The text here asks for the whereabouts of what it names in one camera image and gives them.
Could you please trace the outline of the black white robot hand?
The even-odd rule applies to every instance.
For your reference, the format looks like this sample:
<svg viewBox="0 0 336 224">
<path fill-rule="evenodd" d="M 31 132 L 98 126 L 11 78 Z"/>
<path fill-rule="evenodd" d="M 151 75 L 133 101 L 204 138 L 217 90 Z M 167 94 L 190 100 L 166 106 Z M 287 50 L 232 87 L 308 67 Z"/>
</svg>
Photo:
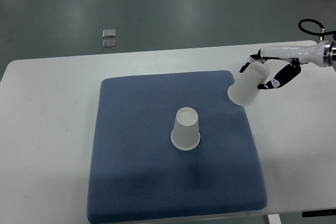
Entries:
<svg viewBox="0 0 336 224">
<path fill-rule="evenodd" d="M 285 86 L 301 72 L 301 65 L 313 63 L 318 67 L 331 67 L 335 64 L 335 42 L 321 41 L 313 46 L 270 46 L 250 55 L 241 67 L 244 72 L 253 62 L 265 63 L 268 60 L 288 62 L 271 80 L 258 85 L 258 89 L 278 89 Z"/>
</svg>

